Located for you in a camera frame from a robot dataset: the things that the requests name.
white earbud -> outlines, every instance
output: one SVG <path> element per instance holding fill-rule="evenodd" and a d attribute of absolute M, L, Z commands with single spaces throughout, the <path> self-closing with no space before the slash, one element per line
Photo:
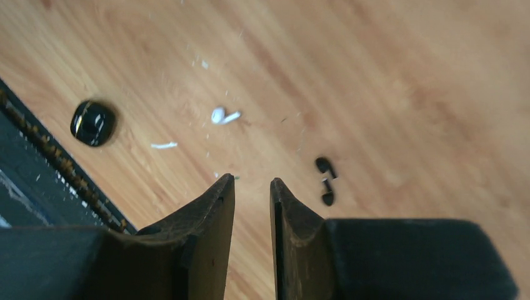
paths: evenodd
<path fill-rule="evenodd" d="M 241 112 L 236 111 L 233 114 L 229 114 L 228 116 L 224 115 L 224 108 L 223 107 L 217 107 L 212 112 L 212 123 L 217 125 L 223 125 L 232 122 L 233 120 L 236 120 L 237 118 L 241 117 Z"/>

black earbud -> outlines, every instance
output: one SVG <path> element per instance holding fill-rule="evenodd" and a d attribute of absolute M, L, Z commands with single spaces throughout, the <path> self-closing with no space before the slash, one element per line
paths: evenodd
<path fill-rule="evenodd" d="M 332 206 L 333 202 L 335 202 L 335 195 L 333 194 L 333 190 L 331 189 L 331 184 L 329 183 L 329 180 L 327 178 L 324 178 L 322 182 L 326 186 L 326 192 L 322 195 L 322 201 L 324 201 L 325 205 Z"/>
<path fill-rule="evenodd" d="M 320 173 L 324 174 L 329 171 L 333 179 L 337 178 L 337 173 L 335 173 L 335 170 L 333 169 L 331 162 L 329 162 L 327 158 L 325 157 L 317 158 L 315 160 L 315 165 L 318 168 L 318 171 L 320 171 Z"/>

wood grain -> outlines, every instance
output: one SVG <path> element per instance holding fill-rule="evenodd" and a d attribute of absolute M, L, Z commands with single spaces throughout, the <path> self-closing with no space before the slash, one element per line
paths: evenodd
<path fill-rule="evenodd" d="M 324 217 L 476 221 L 528 299 L 530 2 L 0 4 L 0 76 L 136 227 L 240 176 L 226 299 L 274 297 L 275 176 Z M 100 149 L 68 128 L 94 96 L 120 113 Z"/>

wooden table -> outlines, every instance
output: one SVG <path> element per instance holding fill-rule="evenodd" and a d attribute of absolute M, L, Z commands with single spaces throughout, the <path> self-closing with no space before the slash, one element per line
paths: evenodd
<path fill-rule="evenodd" d="M 476 221 L 528 299 L 530 2 L 0 4 L 0 77 L 137 228 L 240 177 L 227 299 L 274 297 L 275 176 L 324 217 Z M 96 149 L 69 132 L 90 97 L 119 109 Z M 215 126 L 217 106 L 243 116 Z"/>

white object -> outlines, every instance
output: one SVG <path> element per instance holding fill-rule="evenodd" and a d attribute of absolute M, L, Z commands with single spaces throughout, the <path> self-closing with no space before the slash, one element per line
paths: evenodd
<path fill-rule="evenodd" d="M 212 123 L 217 124 L 217 125 L 228 124 L 234 120 L 237 120 L 239 117 L 241 117 L 240 111 L 236 111 L 233 114 L 229 114 L 228 116 L 225 116 L 224 108 L 217 107 L 212 112 Z"/>
<path fill-rule="evenodd" d="M 178 146 L 179 143 L 177 142 L 169 142 L 167 144 L 162 144 L 162 145 L 158 145 L 158 144 L 151 144 L 151 147 L 152 148 L 156 148 L 156 149 L 167 149 L 167 148 L 173 148 L 173 147 L 176 147 Z"/>

